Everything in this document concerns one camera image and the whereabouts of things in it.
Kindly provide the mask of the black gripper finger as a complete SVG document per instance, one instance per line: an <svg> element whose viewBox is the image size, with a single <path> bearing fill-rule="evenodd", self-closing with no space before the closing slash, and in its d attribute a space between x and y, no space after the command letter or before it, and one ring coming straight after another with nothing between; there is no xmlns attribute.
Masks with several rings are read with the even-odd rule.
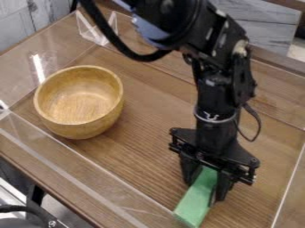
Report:
<svg viewBox="0 0 305 228"><path fill-rule="evenodd" d="M183 182L191 186L197 180L198 175L201 174L202 165L198 161L187 158L186 156L179 156L179 166Z"/></svg>
<svg viewBox="0 0 305 228"><path fill-rule="evenodd" d="M215 185L213 186L213 192L210 197L209 206L213 207L217 202L225 201L227 192L234 187L234 181L229 178L229 175L223 173L217 174Z"/></svg>

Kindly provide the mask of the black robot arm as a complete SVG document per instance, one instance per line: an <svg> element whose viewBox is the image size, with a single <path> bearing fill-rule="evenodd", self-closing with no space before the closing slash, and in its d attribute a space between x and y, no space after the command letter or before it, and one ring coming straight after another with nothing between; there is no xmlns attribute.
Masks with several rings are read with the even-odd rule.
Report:
<svg viewBox="0 0 305 228"><path fill-rule="evenodd" d="M245 29L209 0L112 0L132 13L143 39L156 48L150 54L132 51L115 34L94 0L79 0L98 29L130 59L151 62L174 51L191 65L198 92L193 110L197 126L170 129L168 149L179 154L186 184L206 169L215 171L209 203L225 200L234 184L253 184L259 160L238 143L241 110L251 111L255 96L251 50Z"/></svg>

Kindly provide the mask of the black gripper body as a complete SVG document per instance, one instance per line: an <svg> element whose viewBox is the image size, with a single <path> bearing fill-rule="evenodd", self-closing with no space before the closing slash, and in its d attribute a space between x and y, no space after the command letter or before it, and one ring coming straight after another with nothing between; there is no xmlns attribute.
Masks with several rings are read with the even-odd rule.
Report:
<svg viewBox="0 0 305 228"><path fill-rule="evenodd" d="M199 162L217 173L229 175L234 182L251 185L259 160L237 140L237 123L213 124L198 122L197 127L172 127L168 130L168 149Z"/></svg>

